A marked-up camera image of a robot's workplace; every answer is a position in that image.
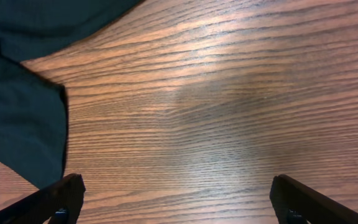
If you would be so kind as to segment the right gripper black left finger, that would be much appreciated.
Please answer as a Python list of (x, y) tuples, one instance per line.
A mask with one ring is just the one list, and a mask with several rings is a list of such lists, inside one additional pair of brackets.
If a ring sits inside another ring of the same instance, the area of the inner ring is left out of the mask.
[(0, 210), (0, 224), (76, 224), (85, 191), (82, 176), (70, 174)]

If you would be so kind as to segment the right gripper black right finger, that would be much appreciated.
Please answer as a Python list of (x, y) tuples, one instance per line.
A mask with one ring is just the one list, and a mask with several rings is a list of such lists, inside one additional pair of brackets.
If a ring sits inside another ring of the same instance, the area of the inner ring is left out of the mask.
[(358, 213), (292, 179), (273, 178), (270, 201), (279, 224), (358, 224)]

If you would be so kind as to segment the black t-shirt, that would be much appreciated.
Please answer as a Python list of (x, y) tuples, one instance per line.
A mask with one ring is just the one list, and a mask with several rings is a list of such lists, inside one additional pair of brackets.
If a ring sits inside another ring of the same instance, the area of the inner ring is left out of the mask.
[(37, 188), (64, 173), (65, 88), (31, 72), (25, 60), (85, 39), (135, 0), (0, 0), (0, 162)]

